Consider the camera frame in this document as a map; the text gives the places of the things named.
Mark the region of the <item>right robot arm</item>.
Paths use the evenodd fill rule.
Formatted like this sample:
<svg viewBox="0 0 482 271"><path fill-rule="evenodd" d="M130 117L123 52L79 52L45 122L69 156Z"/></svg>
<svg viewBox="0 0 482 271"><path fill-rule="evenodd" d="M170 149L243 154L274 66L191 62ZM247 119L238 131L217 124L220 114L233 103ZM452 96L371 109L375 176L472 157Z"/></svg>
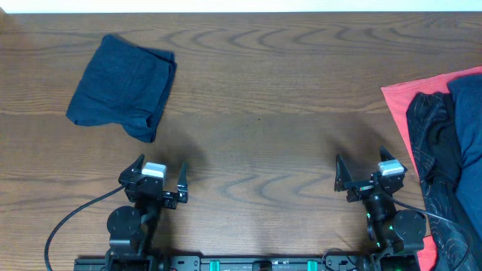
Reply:
<svg viewBox="0 0 482 271"><path fill-rule="evenodd" d="M355 181L343 158L336 156L334 190L347 192L348 202L362 202L366 210L368 237L376 248L347 261L354 270L419 270L417 252L424 249L426 217L405 208L397 210L393 193L403 188L407 168L384 147L370 178Z"/></svg>

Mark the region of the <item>black patterned garment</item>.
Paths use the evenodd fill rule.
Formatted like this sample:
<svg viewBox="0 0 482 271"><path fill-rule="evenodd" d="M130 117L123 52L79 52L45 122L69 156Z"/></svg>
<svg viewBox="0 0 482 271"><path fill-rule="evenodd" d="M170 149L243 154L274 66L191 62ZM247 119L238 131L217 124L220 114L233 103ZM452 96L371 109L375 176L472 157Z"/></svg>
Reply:
<svg viewBox="0 0 482 271"><path fill-rule="evenodd" d="M407 112L410 147L437 249L434 270L480 270L481 240L456 189L462 158L455 105L447 93L417 93Z"/></svg>

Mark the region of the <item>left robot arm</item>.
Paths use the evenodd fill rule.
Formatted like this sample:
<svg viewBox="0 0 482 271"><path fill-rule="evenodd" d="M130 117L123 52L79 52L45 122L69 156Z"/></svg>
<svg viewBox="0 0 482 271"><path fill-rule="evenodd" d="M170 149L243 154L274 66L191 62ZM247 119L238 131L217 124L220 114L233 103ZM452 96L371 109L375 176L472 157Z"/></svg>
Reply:
<svg viewBox="0 0 482 271"><path fill-rule="evenodd" d="M140 155L119 176L130 206L115 209L106 226L110 233L107 270L169 270L169 258L152 248L161 211L188 201L187 163L178 177L177 191L164 189L166 166L145 163Z"/></svg>

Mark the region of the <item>navy blue shorts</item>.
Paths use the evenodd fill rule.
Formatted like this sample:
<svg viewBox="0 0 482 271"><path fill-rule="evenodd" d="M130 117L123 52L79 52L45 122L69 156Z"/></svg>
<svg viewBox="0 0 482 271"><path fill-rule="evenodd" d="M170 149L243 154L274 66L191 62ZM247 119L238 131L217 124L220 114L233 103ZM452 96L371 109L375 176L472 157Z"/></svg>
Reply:
<svg viewBox="0 0 482 271"><path fill-rule="evenodd" d="M79 126L120 124L141 142L154 142L177 63L169 50L140 47L105 35L72 97L66 116Z"/></svg>
<svg viewBox="0 0 482 271"><path fill-rule="evenodd" d="M455 105L462 173L456 196L471 225L481 234L481 75L468 75L447 84Z"/></svg>

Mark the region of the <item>red cloth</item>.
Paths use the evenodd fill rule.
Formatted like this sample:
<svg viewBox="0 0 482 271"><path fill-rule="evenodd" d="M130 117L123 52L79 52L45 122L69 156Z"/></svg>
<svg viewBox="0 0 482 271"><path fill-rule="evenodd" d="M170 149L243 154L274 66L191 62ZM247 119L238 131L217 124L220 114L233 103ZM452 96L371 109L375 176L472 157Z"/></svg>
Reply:
<svg viewBox="0 0 482 271"><path fill-rule="evenodd" d="M472 69L467 69L460 72L452 72L448 74L438 75L432 78L420 79L411 82L405 82L400 84L395 84L388 87L382 87L382 93L385 97L386 104L389 107L389 110L392 113L393 119L398 127L398 130L401 134L401 137L406 145L407 152L409 153L410 159L412 161L413 167L415 167L415 161L413 159L411 147L410 147L410 139L409 139L409 132L407 126L407 117L406 112L413 101L415 95L417 93L424 93L424 94L433 94L433 93L447 93L450 95L449 88L447 84L457 78L468 76L468 75L476 75L481 73L480 67L475 67ZM424 239L425 244L432 243L435 245L435 242L432 238L426 237ZM419 264L422 270L434 270L433 267L435 266L436 256L430 256L425 251L419 253Z"/></svg>

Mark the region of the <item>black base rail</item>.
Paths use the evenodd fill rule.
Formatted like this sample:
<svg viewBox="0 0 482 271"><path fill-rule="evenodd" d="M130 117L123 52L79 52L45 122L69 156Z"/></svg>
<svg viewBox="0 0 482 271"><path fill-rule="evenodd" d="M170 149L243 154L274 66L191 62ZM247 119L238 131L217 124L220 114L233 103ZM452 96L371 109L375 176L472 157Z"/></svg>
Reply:
<svg viewBox="0 0 482 271"><path fill-rule="evenodd" d="M376 267L360 257L328 255L326 257L199 257L171 256L162 260L77 259L74 271L363 271Z"/></svg>

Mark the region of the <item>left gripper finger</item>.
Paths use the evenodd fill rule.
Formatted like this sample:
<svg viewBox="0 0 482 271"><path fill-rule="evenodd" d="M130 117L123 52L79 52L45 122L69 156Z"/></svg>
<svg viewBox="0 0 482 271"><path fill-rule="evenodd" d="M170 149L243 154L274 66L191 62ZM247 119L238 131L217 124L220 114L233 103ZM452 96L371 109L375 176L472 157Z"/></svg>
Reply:
<svg viewBox="0 0 482 271"><path fill-rule="evenodd" d="M181 171L179 173L178 184L177 184L177 189L179 193L188 192L187 167L188 167L188 164L183 163Z"/></svg>
<svg viewBox="0 0 482 271"><path fill-rule="evenodd" d="M139 157L128 167L127 172L131 175L141 175L144 160L145 155L140 154Z"/></svg>

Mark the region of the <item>folded navy blue shorts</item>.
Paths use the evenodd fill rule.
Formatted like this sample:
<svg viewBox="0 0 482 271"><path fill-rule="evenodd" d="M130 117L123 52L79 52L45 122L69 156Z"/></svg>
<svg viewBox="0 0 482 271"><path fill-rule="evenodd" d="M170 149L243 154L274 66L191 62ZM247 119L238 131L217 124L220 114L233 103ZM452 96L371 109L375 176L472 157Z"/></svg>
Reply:
<svg viewBox="0 0 482 271"><path fill-rule="evenodd" d="M72 97L66 116L79 126L120 124L141 142L154 142L177 63L169 50L140 47L105 35Z"/></svg>

